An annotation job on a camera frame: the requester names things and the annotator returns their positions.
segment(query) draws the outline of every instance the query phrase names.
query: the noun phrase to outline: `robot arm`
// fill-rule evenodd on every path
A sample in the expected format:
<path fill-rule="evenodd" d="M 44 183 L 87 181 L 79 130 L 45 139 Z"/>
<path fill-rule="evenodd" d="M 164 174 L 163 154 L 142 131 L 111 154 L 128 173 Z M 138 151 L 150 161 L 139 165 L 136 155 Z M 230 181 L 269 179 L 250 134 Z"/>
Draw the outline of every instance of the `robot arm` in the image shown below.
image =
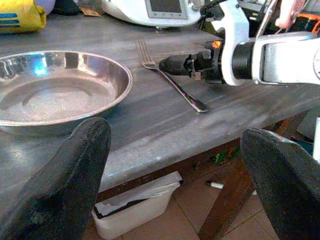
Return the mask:
<path fill-rule="evenodd" d="M 198 72 L 207 83 L 226 82 L 232 86 L 246 80 L 264 85 L 320 85 L 320 38 L 316 34 L 261 35 L 277 1 L 271 1 L 256 38 L 249 38 L 249 22 L 237 0 L 217 2 L 224 16 L 218 20 L 211 17 L 209 21 L 216 31 L 224 29 L 225 40 L 206 42 L 205 50 L 197 54 L 163 59 L 160 68 L 172 75 L 191 76 Z M 286 17 L 280 15 L 277 23 L 290 27 L 301 10 L 301 2 L 304 0 L 293 1 L 290 9 L 296 11 Z"/>

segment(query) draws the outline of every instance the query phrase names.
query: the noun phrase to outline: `white container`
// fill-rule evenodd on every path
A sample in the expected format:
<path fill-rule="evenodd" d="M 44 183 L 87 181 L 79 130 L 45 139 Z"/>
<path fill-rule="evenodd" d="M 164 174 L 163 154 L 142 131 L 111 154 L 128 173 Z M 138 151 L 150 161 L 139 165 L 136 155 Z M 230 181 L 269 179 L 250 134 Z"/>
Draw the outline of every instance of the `white container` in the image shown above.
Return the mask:
<path fill-rule="evenodd" d="M 163 184 L 164 180 L 168 180 L 170 178 L 170 183 L 159 185 L 159 183 Z M 163 214 L 167 209 L 172 194 L 176 188 L 180 186 L 179 181 L 181 179 L 182 178 L 178 172 L 174 172 L 155 181 L 124 192 L 118 196 L 107 199 L 106 201 L 97 203 L 95 205 L 97 211 L 100 214 L 104 212 L 102 215 L 105 216 L 105 214 L 115 210 L 115 207 L 113 209 L 110 207 L 112 202 L 117 202 L 117 198 L 120 202 L 124 202 L 124 198 L 129 199 L 129 202 L 131 202 L 135 200 L 146 199 L 148 197 L 142 202 L 139 202 L 114 214 L 105 216 L 101 219 L 97 217 L 96 212 L 93 210 L 92 216 L 100 237 L 106 240 L 112 240 Z"/>
<path fill-rule="evenodd" d="M 48 15 L 54 9 L 56 0 L 35 0 L 36 4 L 44 8 L 45 13 Z"/>

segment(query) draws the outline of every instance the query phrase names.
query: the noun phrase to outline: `wooden table leg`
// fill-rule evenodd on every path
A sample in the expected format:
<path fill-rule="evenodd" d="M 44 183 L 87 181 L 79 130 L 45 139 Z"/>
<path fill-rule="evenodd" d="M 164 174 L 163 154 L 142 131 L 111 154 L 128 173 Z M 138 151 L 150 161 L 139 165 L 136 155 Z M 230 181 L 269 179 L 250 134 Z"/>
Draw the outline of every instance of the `wooden table leg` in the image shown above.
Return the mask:
<path fill-rule="evenodd" d="M 222 238 L 254 190 L 247 167 L 239 157 L 199 232 L 200 239 Z"/>

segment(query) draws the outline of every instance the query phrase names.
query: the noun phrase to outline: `wooden table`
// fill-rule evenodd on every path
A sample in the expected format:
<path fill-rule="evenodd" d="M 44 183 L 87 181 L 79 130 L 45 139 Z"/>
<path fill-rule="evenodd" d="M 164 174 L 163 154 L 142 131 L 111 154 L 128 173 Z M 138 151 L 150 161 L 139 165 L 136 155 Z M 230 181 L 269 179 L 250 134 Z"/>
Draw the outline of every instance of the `wooden table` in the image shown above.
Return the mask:
<path fill-rule="evenodd" d="M 131 70 L 131 93 L 105 116 L 111 125 L 112 146 L 98 200 L 233 146 L 247 128 L 263 128 L 320 103 L 320 86 L 261 86 L 248 81 L 234 87 L 174 76 L 183 88 L 211 107 L 210 112 L 198 114 L 159 74 L 141 66 L 135 47 L 138 39 L 146 40 L 158 62 L 173 54 L 196 53 L 204 42 L 216 37 L 194 26 L 157 30 L 106 15 L 49 15 L 47 26 L 40 32 L 0 35 L 0 57 L 71 50 L 100 54 Z M 0 131 L 0 215 L 65 139 Z"/>

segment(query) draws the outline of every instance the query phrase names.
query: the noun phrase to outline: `white bin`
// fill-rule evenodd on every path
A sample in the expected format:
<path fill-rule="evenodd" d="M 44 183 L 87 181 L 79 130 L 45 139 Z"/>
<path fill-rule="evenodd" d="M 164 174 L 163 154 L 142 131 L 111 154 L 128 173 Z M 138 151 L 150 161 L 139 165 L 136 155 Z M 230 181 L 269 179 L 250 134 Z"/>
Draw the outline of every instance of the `white bin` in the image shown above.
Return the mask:
<path fill-rule="evenodd" d="M 163 214 L 181 180 L 179 173 L 173 172 L 97 203 L 92 216 L 100 237 L 112 240 Z M 141 202 L 111 214 L 132 201 Z M 99 219 L 96 212 L 104 217 Z"/>

